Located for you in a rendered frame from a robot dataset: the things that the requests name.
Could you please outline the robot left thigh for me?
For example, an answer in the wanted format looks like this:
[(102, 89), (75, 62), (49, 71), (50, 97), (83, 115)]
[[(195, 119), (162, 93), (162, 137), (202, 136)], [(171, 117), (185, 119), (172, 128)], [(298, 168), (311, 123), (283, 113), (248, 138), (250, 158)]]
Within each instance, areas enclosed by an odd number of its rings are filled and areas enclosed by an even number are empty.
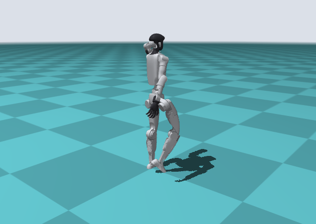
[[(145, 101), (145, 106), (146, 108), (150, 109), (151, 105), (149, 103), (149, 99)], [(151, 112), (150, 112), (151, 113)], [(149, 113), (149, 114), (150, 114)], [(148, 114), (148, 115), (149, 115)], [(151, 116), (151, 115), (150, 115)], [(149, 116), (149, 117), (150, 117)], [(153, 116), (152, 116), (153, 117)], [(158, 129), (158, 120), (159, 120), (159, 113), (156, 115), (154, 118), (149, 118), (149, 123), (150, 123), (150, 130), (147, 132), (147, 137), (149, 139), (155, 139), (157, 136), (157, 129)]]

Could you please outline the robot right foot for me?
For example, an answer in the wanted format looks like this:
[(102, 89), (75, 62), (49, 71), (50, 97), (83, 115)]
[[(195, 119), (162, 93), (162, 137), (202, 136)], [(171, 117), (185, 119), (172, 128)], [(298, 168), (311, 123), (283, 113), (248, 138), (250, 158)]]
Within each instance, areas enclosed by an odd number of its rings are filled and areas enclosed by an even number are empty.
[(166, 170), (164, 168), (164, 165), (159, 164), (159, 160), (158, 159), (154, 159), (151, 161), (152, 164), (154, 164), (157, 168), (159, 168), (163, 173), (166, 173)]

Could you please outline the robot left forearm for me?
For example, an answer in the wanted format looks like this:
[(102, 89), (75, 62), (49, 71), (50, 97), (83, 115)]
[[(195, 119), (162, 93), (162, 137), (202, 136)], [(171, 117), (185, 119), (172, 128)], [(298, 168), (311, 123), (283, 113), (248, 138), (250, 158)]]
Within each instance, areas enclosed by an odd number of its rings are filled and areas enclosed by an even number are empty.
[(148, 53), (150, 53), (152, 51), (151, 48), (155, 47), (155, 46), (156, 46), (156, 44), (153, 41), (150, 41), (150, 42), (144, 44), (144, 49), (148, 50)]

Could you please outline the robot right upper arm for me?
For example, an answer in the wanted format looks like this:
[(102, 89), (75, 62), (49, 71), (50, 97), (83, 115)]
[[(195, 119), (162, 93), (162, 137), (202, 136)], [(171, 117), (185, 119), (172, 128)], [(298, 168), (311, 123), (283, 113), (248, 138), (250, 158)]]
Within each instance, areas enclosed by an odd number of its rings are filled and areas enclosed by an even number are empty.
[(158, 58), (158, 62), (159, 62), (158, 80), (166, 72), (168, 61), (169, 61), (168, 57), (166, 57), (164, 55), (159, 55), (159, 58)]

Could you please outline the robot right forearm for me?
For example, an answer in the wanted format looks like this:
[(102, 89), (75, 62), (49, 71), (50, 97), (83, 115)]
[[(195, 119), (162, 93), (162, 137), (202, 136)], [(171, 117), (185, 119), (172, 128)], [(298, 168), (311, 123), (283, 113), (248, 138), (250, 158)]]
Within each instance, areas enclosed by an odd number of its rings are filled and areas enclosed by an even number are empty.
[(157, 88), (154, 95), (156, 96), (157, 101), (160, 101), (160, 97), (162, 96), (162, 91), (163, 91), (166, 81), (167, 81), (167, 77), (162, 75), (157, 83)]

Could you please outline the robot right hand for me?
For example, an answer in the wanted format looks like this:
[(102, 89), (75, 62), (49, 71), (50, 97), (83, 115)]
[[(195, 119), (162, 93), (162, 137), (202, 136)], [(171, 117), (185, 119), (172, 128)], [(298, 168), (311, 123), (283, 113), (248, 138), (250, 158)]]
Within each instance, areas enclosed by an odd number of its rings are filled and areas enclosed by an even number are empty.
[[(149, 118), (154, 118), (156, 115), (158, 115), (159, 113), (159, 109), (158, 109), (158, 104), (159, 104), (159, 101), (156, 100), (156, 96), (154, 96), (153, 98), (153, 103), (151, 105), (151, 108), (150, 110), (146, 113), (146, 114), (150, 114), (148, 116), (150, 116)], [(153, 117), (152, 117), (153, 116)]]

